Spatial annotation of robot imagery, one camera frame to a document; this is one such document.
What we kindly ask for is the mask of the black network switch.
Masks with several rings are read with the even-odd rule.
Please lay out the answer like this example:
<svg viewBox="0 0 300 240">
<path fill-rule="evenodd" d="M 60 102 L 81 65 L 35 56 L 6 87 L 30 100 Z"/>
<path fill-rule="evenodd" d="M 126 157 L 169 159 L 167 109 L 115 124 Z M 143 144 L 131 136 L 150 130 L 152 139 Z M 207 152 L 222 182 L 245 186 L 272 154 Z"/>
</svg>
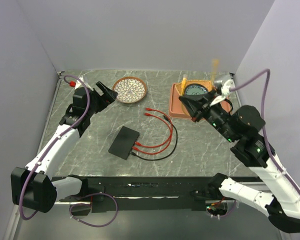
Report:
<svg viewBox="0 0 300 240">
<path fill-rule="evenodd" d="M 123 160 L 127 160 L 139 136 L 140 133 L 138 131 L 122 126 L 108 152 Z"/>
</svg>

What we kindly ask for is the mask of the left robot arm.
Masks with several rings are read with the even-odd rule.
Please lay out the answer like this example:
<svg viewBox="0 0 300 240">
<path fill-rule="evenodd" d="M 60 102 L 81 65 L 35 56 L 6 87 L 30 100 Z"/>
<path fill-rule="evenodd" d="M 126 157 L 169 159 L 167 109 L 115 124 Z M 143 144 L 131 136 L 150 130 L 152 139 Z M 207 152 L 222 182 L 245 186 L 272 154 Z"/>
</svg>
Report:
<svg viewBox="0 0 300 240">
<path fill-rule="evenodd" d="M 61 199 L 73 196 L 77 201 L 84 201 L 89 195 L 88 183 L 82 177 L 70 175 L 56 181 L 52 178 L 89 127 L 91 117 L 113 103 L 118 94 L 100 81 L 96 85 L 102 94 L 80 78 L 68 81 L 68 85 L 74 88 L 72 104 L 54 135 L 31 162 L 23 168 L 16 167 L 10 175 L 12 201 L 18 205 L 24 220 L 30 218 L 25 216 L 23 208 L 47 213 Z"/>
</svg>

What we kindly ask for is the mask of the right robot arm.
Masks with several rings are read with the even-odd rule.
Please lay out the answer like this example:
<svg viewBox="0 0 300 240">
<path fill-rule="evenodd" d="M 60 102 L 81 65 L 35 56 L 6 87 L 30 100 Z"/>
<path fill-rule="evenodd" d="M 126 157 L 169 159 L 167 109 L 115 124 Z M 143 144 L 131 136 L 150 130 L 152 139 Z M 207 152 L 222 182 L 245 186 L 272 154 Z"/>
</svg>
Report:
<svg viewBox="0 0 300 240">
<path fill-rule="evenodd" d="M 217 93 L 184 95 L 179 100 L 193 122 L 205 119 L 228 142 L 234 143 L 231 152 L 265 183 L 270 192 L 262 192 L 236 182 L 222 174 L 215 174 L 202 195 L 213 199 L 231 198 L 267 216 L 285 233 L 300 233 L 300 188 L 285 172 L 278 155 L 260 135 L 266 122 L 259 111 L 250 105 L 241 106 L 230 114 L 220 103 L 213 104 Z"/>
</svg>

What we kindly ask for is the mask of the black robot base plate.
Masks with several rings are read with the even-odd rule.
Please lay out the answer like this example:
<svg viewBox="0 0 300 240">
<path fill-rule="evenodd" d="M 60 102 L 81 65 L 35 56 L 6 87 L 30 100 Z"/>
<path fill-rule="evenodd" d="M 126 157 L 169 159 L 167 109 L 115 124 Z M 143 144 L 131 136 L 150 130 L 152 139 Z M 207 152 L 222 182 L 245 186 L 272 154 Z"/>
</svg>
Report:
<svg viewBox="0 0 300 240">
<path fill-rule="evenodd" d="M 209 177 L 105 177 L 89 176 L 88 190 L 60 203 L 92 204 L 93 213 L 106 211 L 183 210 L 205 211 L 206 205 L 232 203 L 214 193 Z"/>
</svg>

